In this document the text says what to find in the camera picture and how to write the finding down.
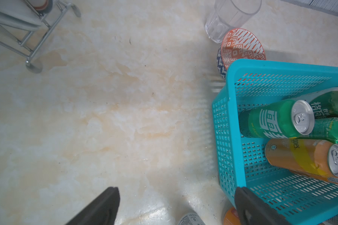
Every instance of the caster wheel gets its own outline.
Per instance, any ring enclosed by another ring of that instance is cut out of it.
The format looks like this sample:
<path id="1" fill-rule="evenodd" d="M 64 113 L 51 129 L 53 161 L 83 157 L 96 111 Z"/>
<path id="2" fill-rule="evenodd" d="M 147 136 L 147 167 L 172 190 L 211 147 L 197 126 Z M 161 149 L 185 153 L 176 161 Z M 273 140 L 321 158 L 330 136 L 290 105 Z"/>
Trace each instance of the caster wheel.
<path id="1" fill-rule="evenodd" d="M 77 16 L 77 17 L 81 17 L 81 12 L 80 12 L 80 9 L 76 6 L 76 5 L 72 5 L 71 8 L 73 9 L 74 11 L 74 14 Z"/>
<path id="2" fill-rule="evenodd" d="M 42 63 L 39 60 L 35 60 L 34 62 L 26 61 L 26 68 L 32 73 L 41 73 L 42 71 Z"/>

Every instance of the marble floor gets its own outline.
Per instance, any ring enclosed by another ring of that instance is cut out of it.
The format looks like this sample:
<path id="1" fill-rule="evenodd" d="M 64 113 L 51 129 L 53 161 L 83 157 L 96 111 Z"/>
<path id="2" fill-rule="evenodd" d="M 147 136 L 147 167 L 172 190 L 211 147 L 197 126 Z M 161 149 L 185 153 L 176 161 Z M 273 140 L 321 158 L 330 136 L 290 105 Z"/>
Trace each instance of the marble floor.
<path id="1" fill-rule="evenodd" d="M 82 17 L 44 44 L 41 74 L 0 46 L 0 225 L 65 224 L 109 186 L 118 225 L 189 211 L 222 224 L 210 105 L 223 81 L 203 28 L 214 1 L 74 3 Z M 338 17 L 263 0 L 243 27 L 268 60 L 338 66 Z"/>

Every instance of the green soda can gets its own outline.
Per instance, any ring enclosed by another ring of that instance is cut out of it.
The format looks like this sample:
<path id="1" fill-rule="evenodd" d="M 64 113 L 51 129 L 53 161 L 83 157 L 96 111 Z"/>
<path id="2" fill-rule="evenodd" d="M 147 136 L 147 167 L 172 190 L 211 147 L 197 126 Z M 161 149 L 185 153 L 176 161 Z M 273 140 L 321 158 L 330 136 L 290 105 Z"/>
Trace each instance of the green soda can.
<path id="1" fill-rule="evenodd" d="M 301 95 L 293 99 L 308 102 L 316 119 L 338 117 L 338 87 Z"/>
<path id="2" fill-rule="evenodd" d="M 282 100 L 239 114 L 239 129 L 245 137 L 299 137 L 311 133 L 313 127 L 312 108 L 303 100 Z"/>
<path id="3" fill-rule="evenodd" d="M 313 131 L 308 135 L 301 135 L 301 139 L 324 139 L 338 144 L 338 118 L 316 119 Z"/>

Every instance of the pull tab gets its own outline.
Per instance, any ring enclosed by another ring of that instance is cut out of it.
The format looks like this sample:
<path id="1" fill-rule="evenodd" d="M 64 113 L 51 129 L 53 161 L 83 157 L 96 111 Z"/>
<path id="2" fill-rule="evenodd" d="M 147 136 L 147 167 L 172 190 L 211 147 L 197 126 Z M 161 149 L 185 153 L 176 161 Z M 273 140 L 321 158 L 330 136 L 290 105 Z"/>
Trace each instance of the pull tab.
<path id="1" fill-rule="evenodd" d="M 306 114 L 305 113 L 298 113 L 297 115 L 294 116 L 294 120 L 296 124 L 299 124 L 301 121 L 306 119 Z"/>
<path id="2" fill-rule="evenodd" d="M 332 151 L 332 157 L 333 157 L 334 163 L 338 165 L 338 151 L 337 150 Z"/>

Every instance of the clear plastic cup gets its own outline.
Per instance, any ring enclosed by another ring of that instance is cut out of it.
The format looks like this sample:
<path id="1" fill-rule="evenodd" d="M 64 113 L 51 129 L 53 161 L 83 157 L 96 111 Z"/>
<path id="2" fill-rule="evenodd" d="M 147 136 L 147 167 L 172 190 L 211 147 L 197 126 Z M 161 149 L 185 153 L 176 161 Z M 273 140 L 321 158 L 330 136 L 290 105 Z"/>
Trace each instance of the clear plastic cup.
<path id="1" fill-rule="evenodd" d="M 262 5 L 262 0 L 216 0 L 204 28 L 210 39 L 221 43 L 231 29 L 241 27 Z"/>

